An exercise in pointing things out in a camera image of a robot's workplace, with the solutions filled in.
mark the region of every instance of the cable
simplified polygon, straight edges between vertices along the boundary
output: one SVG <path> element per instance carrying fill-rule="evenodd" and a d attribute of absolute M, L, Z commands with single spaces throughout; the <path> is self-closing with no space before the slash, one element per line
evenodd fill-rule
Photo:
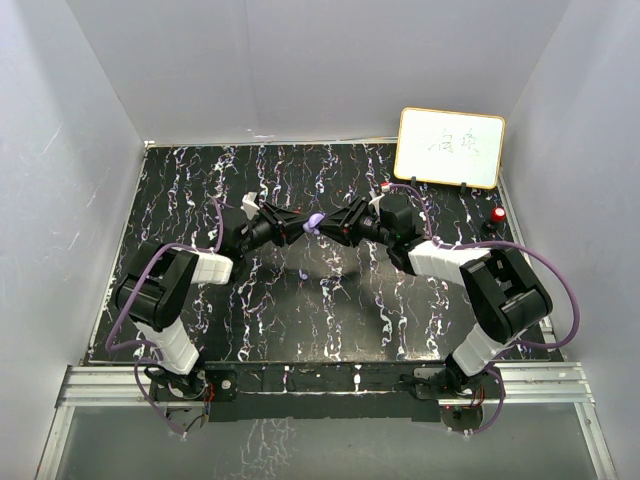
<path fill-rule="evenodd" d="M 482 425 L 477 430 L 471 430 L 472 434 L 482 433 L 496 422 L 496 420 L 498 419 L 498 416 L 500 415 L 500 412 L 502 411 L 502 406 L 504 405 L 504 399 L 507 396 L 507 393 L 504 390 L 504 382 L 502 381 L 502 377 L 500 377 L 500 375 L 498 375 L 493 370 L 487 370 L 487 373 L 491 375 L 493 378 L 495 378 L 498 381 L 498 384 L 500 385 L 500 400 L 498 400 L 498 408 L 496 408 L 496 411 L 493 413 L 493 417 L 491 417 L 491 419 L 487 423 Z"/>
<path fill-rule="evenodd" d="M 476 403 L 476 401 L 478 400 L 477 398 L 478 393 L 480 393 L 480 402 Z M 473 399 L 471 399 L 471 404 L 469 405 L 468 408 L 479 407 L 480 405 L 482 405 L 482 402 L 484 402 L 484 387 L 480 385 L 478 389 L 475 392 L 473 392 Z"/>
<path fill-rule="evenodd" d="M 553 273 L 556 276 L 556 278 L 560 281 L 565 291 L 567 292 L 567 295 L 569 296 L 569 301 L 571 302 L 571 309 L 573 311 L 573 324 L 571 325 L 571 330 L 569 330 L 569 333 L 565 338 L 555 343 L 535 343 L 535 342 L 528 342 L 526 340 L 520 340 L 520 339 L 516 340 L 516 343 L 529 348 L 543 348 L 543 349 L 551 350 L 554 348 L 564 347 L 571 340 L 573 340 L 573 338 L 578 333 L 578 328 L 580 328 L 580 307 L 578 306 L 578 299 L 576 298 L 576 294 L 571 288 L 571 285 L 569 285 L 569 280 L 567 280 L 567 278 L 562 274 L 562 272 L 560 272 L 560 270 L 558 270 L 558 268 L 555 265 L 553 265 L 549 260 L 547 260 L 545 257 L 540 255 L 538 252 L 531 250 L 530 248 L 527 248 L 523 245 L 513 243 L 513 242 L 506 242 L 504 240 L 489 240 L 487 242 L 467 243 L 463 245 L 449 245 L 449 244 L 443 243 L 438 237 L 434 237 L 433 243 L 439 248 L 445 248 L 449 250 L 454 250 L 454 249 L 465 250 L 468 248 L 487 248 L 487 247 L 516 248 L 521 252 L 524 252 L 527 255 L 530 255 L 531 257 L 538 260 L 545 267 L 547 267 L 551 271 L 551 273 Z"/>
<path fill-rule="evenodd" d="M 207 395 L 207 393 L 205 392 L 204 395 L 204 415 L 207 418 L 207 420 L 209 420 L 209 414 L 211 413 L 211 402 L 213 402 L 213 397 L 215 396 L 215 392 L 213 390 L 213 385 L 209 384 L 209 393 Z"/>
<path fill-rule="evenodd" d="M 218 250 L 220 250 L 220 245 L 222 243 L 222 231 L 224 228 L 224 223 L 222 220 L 222 212 L 220 211 L 220 205 L 218 205 L 218 201 L 216 200 L 215 197 L 211 197 L 211 200 L 213 201 L 213 204 L 216 207 L 216 212 L 218 213 L 218 240 L 216 242 L 216 246 L 213 248 L 213 251 L 217 252 Z M 138 282 L 133 287 L 133 290 L 131 291 L 131 295 L 129 295 L 127 302 L 124 304 L 124 307 L 122 308 L 122 310 L 120 310 L 120 315 L 118 315 L 116 322 L 113 324 L 113 328 L 111 329 L 111 332 L 109 332 L 109 336 L 107 337 L 107 341 L 105 342 L 105 345 L 104 345 L 107 352 L 113 353 L 113 352 L 122 350 L 123 348 L 141 346 L 141 345 L 145 345 L 152 349 L 158 348 L 157 345 L 153 344 L 153 342 L 150 342 L 148 340 L 130 340 L 117 345 L 114 345 L 113 342 L 115 341 L 116 335 L 120 331 L 120 327 L 126 320 L 127 315 L 129 315 L 131 306 L 133 305 L 133 302 L 135 301 L 138 294 L 140 293 L 140 290 L 142 289 L 142 285 L 144 285 L 144 282 L 147 280 L 147 277 L 151 273 L 151 270 L 153 269 L 155 264 L 158 262 L 158 260 L 160 260 L 162 255 L 164 255 L 164 253 L 171 248 L 181 248 L 183 250 L 189 250 L 192 252 L 193 251 L 203 252 L 203 253 L 211 252 L 211 249 L 208 249 L 208 248 L 194 248 L 190 245 L 184 245 L 182 243 L 168 243 L 160 247 L 160 249 L 158 249 L 155 255 L 151 257 L 151 260 L 149 260 L 149 263 L 140 274 L 140 278 L 138 279 Z"/>
<path fill-rule="evenodd" d="M 182 397 L 183 400 L 197 400 L 198 398 L 200 398 L 202 396 L 202 394 L 205 392 L 205 390 L 207 389 L 207 384 L 205 383 L 204 386 L 202 387 L 202 390 L 200 390 L 200 393 L 198 393 L 197 395 L 193 396 L 193 397 Z"/>
<path fill-rule="evenodd" d="M 416 197 L 420 201 L 420 206 L 422 207 L 422 211 L 424 212 L 424 217 L 425 217 L 424 233 L 427 236 L 427 240 L 430 240 L 433 237 L 433 233 L 431 231 L 431 219 L 429 218 L 429 210 L 427 209 L 427 205 L 424 203 L 424 200 L 422 200 L 422 196 L 420 195 L 420 192 L 415 188 L 413 188 L 411 185 L 404 185 L 402 183 L 390 183 L 389 187 L 395 190 L 399 190 L 399 189 L 408 190 L 413 194 L 414 197 Z"/>
<path fill-rule="evenodd" d="M 218 239 L 216 241 L 216 246 L 213 248 L 213 251 L 215 253 L 218 250 L 220 250 L 220 245 L 222 244 L 222 232 L 224 228 L 224 223 L 222 219 L 222 212 L 220 210 L 220 205 L 218 204 L 217 199 L 211 196 L 211 201 L 213 202 L 213 205 L 215 206 L 215 209 L 216 209 L 216 213 L 218 215 Z M 140 293 L 140 290 L 142 289 L 142 285 L 147 280 L 147 277 L 151 273 L 151 270 L 153 269 L 155 264 L 158 262 L 158 260 L 162 257 L 162 255 L 164 255 L 164 253 L 171 248 L 181 248 L 183 250 L 197 251 L 197 252 L 203 252 L 203 253 L 211 252 L 211 249 L 208 249 L 208 248 L 194 248 L 190 245 L 184 245 L 181 243 L 168 243 L 160 247 L 158 251 L 155 253 L 155 255 L 151 257 L 151 260 L 149 260 L 149 263 L 140 274 L 140 278 L 138 279 L 135 286 L 133 287 L 133 290 L 131 291 L 131 295 L 129 295 L 127 302 L 124 304 L 124 307 L 122 308 L 122 310 L 120 310 L 120 315 L 118 316 L 117 320 L 113 324 L 113 327 L 111 328 L 111 332 L 109 332 L 109 336 L 107 337 L 107 341 L 105 342 L 105 345 L 104 345 L 107 352 L 114 353 L 128 347 L 147 346 L 151 349 L 151 351 L 155 355 L 158 356 L 159 360 L 162 360 L 162 351 L 158 348 L 158 346 L 155 343 L 150 342 L 149 340 L 129 340 L 116 345 L 114 345 L 113 342 L 115 341 L 116 335 L 120 331 L 120 327 L 122 326 L 125 319 L 129 315 L 131 306 L 133 305 L 133 302 L 138 296 L 138 294 Z M 136 361 L 133 367 L 133 376 L 135 377 L 136 384 L 138 385 L 138 388 L 140 389 L 142 396 L 149 403 L 151 408 L 153 408 L 153 410 L 158 414 L 158 416 L 166 422 L 166 424 L 169 426 L 171 430 L 173 430 L 174 432 L 184 437 L 187 434 L 187 430 L 183 430 L 178 425 L 176 425 L 171 420 L 169 420 L 165 416 L 165 414 L 162 412 L 162 410 L 160 410 L 160 408 L 155 403 L 153 398 L 151 398 L 151 396 L 146 392 L 146 390 L 142 386 L 142 382 L 140 382 L 140 375 L 138 373 L 138 367 L 140 365 L 158 365 L 158 362 L 151 358 L 146 358 L 146 357 L 138 358 L 138 360 Z"/>
<path fill-rule="evenodd" d="M 178 425 L 173 423 L 169 418 L 167 418 L 164 412 L 160 410 L 160 407 L 158 407 L 156 402 L 153 401 L 153 398 L 151 398 L 151 396 L 144 389 L 144 386 L 140 381 L 140 374 L 138 373 L 138 367 L 140 367 L 140 365 L 158 365 L 158 362 L 156 362 L 152 358 L 146 358 L 146 357 L 138 358 L 138 360 L 136 361 L 136 364 L 133 366 L 133 376 L 136 379 L 136 384 L 138 385 L 138 388 L 140 389 L 142 396 L 149 403 L 149 405 L 151 405 L 151 408 L 153 408 L 153 410 L 158 414 L 158 416 L 162 418 L 167 425 L 169 425 L 169 428 L 171 430 L 173 430 L 175 433 L 182 435 L 184 437 L 187 434 L 187 430 L 183 430 Z"/>
<path fill-rule="evenodd" d="M 200 420 L 201 418 L 204 418 L 205 416 L 206 415 L 203 413 L 202 415 L 198 415 L 196 418 L 194 418 L 189 424 L 189 426 L 184 429 L 185 433 L 188 433 L 189 430 L 191 430 L 191 427 L 193 427 L 198 420 Z"/>

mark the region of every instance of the whiteboard frame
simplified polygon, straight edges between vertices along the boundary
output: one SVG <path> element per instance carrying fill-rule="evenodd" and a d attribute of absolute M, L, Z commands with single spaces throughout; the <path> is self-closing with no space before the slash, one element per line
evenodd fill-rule
<path fill-rule="evenodd" d="M 454 114 L 454 115 L 467 115 L 470 117 L 486 117 L 486 118 L 496 118 L 502 121 L 502 135 L 500 137 L 500 149 L 498 150 L 498 161 L 496 163 L 496 172 L 495 172 L 495 177 L 494 177 L 494 182 L 492 185 L 475 185 L 472 183 L 467 183 L 466 186 L 469 188 L 482 188 L 482 189 L 486 189 L 486 190 L 491 190 L 496 188 L 496 186 L 498 185 L 498 174 L 500 173 L 500 164 L 502 162 L 502 149 L 504 147 L 504 132 L 507 129 L 507 122 L 505 121 L 505 119 L 499 115 L 485 115 L 485 114 L 480 114 L 480 113 L 471 113 L 471 112 L 452 112 L 450 110 L 436 110 L 436 109 L 432 109 L 432 108 L 421 108 L 421 107 L 405 107 L 402 110 L 402 113 L 400 114 L 400 129 L 398 130 L 398 146 L 396 147 L 396 159 L 395 162 L 393 164 L 393 175 L 400 179 L 400 180 L 411 180 L 411 177 L 407 178 L 407 177 L 401 177 L 399 175 L 397 175 L 396 170 L 397 170 L 397 165 L 398 165 L 398 159 L 400 158 L 400 139 L 402 138 L 402 120 L 404 119 L 404 112 L 406 112 L 407 110 L 419 110 L 419 111 L 424 111 L 424 112 L 434 112 L 434 113 L 449 113 L 449 114 Z M 429 178 L 418 178 L 416 177 L 416 181 L 418 182 L 426 182 L 426 183 L 439 183 L 439 184 L 443 184 L 443 185 L 453 185 L 453 186 L 460 186 L 462 185 L 462 183 L 450 183 L 450 182 L 442 182 L 440 180 L 434 180 L 434 179 L 429 179 Z"/>

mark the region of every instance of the purple object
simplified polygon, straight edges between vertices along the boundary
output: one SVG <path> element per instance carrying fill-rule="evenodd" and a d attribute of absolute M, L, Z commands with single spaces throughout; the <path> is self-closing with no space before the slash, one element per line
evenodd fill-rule
<path fill-rule="evenodd" d="M 220 205 L 218 204 L 218 201 L 216 200 L 215 197 L 211 197 L 211 201 L 213 202 L 213 205 L 216 208 L 216 213 L 218 215 L 218 240 L 216 242 L 215 248 L 213 249 L 214 252 L 217 252 L 220 249 L 220 245 L 222 244 L 222 231 L 224 229 L 224 225 L 223 225 L 223 222 L 222 222 L 222 212 L 220 211 Z M 120 343 L 120 344 L 117 344 L 117 345 L 114 345 L 113 342 L 116 339 L 116 335 L 120 331 L 120 327 L 122 326 L 122 324 L 124 323 L 125 319 L 127 318 L 127 315 L 129 315 L 129 310 L 131 310 L 131 306 L 133 305 L 134 300 L 136 299 L 136 297 L 140 293 L 140 290 L 142 290 L 142 285 L 147 280 L 147 276 L 151 273 L 151 269 L 156 264 L 156 262 L 158 260 L 160 260 L 160 257 L 162 257 L 162 255 L 167 250 L 169 250 L 171 248 L 174 248 L 174 247 L 175 248 L 182 248 L 184 250 L 189 250 L 189 251 L 198 250 L 198 251 L 201 251 L 201 252 L 204 252 L 204 253 L 210 253 L 211 252 L 211 249 L 208 249 L 208 248 L 193 248 L 190 245 L 183 245 L 183 244 L 180 244 L 180 243 L 169 243 L 167 245 L 162 246 L 155 253 L 155 255 L 153 257 L 151 257 L 151 260 L 149 260 L 148 265 L 142 271 L 142 274 L 140 274 L 140 278 L 138 279 L 138 282 L 133 287 L 133 290 L 131 291 L 131 295 L 129 295 L 129 299 L 124 304 L 124 307 L 122 307 L 122 310 L 120 310 L 120 315 L 118 316 L 118 319 L 116 320 L 116 322 L 113 324 L 113 328 L 111 329 L 111 332 L 109 333 L 109 336 L 107 337 L 107 341 L 105 342 L 105 349 L 109 353 L 117 352 L 118 350 L 121 350 L 123 348 L 135 347 L 135 346 L 140 346 L 140 345 L 146 345 L 149 348 L 156 347 L 156 345 L 154 345 L 152 342 L 149 342 L 147 340 L 130 340 L 128 342 Z"/>
<path fill-rule="evenodd" d="M 302 229 L 307 233 L 313 233 L 314 235 L 320 235 L 320 230 L 316 227 L 320 225 L 320 222 L 324 219 L 324 213 L 314 213 L 309 217 L 309 220 L 302 225 Z"/>

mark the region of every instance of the black marble table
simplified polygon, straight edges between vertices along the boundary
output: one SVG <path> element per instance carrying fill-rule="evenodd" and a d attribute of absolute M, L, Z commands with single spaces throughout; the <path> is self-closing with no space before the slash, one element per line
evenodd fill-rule
<path fill-rule="evenodd" d="M 162 147 L 148 151 L 110 285 L 147 239 L 207 246 L 217 233 L 210 196 L 239 206 L 243 195 L 299 211 L 332 212 L 393 180 L 395 144 Z M 501 204 L 497 189 L 420 187 L 434 233 L 447 242 L 486 239 L 481 227 Z M 511 239 L 505 226 L 495 238 Z M 85 362 L 130 363 L 104 342 L 117 317 L 108 299 Z M 464 289 L 398 272 L 384 249 L 343 247 L 306 235 L 294 245 L 265 245 L 239 282 L 193 286 L 182 314 L 208 361 L 378 362 L 441 360 L 475 319 Z M 139 337 L 126 322 L 116 341 Z M 536 327 L 526 339 L 541 342 Z M 506 360 L 548 359 L 512 349 Z"/>

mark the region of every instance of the gray wall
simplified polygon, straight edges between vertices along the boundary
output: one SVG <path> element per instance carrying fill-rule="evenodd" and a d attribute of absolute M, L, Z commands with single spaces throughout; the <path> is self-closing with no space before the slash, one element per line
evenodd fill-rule
<path fill-rule="evenodd" d="M 32 478 L 142 142 L 63 0 L 0 0 L 0 478 Z"/>
<path fill-rule="evenodd" d="M 569 352 L 624 479 L 640 472 L 639 51 L 639 2 L 574 1 L 508 118 L 503 155 L 526 240 L 577 290 Z M 564 333 L 566 304 L 556 312 Z"/>
<path fill-rule="evenodd" d="M 508 115 L 568 0 L 67 0 L 159 144 L 396 136 L 401 110 Z"/>

